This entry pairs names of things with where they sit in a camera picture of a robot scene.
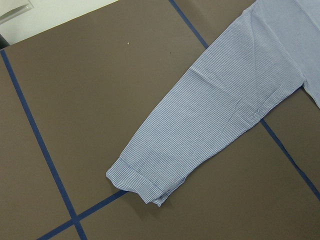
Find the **blue white striped shirt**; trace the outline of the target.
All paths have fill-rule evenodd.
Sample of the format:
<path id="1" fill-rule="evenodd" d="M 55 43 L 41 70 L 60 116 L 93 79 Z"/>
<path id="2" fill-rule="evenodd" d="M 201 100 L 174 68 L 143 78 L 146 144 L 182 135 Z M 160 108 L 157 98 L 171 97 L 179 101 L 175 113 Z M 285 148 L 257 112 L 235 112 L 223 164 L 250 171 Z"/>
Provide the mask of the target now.
<path id="1" fill-rule="evenodd" d="M 320 101 L 320 3 L 257 0 L 201 54 L 106 171 L 161 206 L 298 88 Z"/>

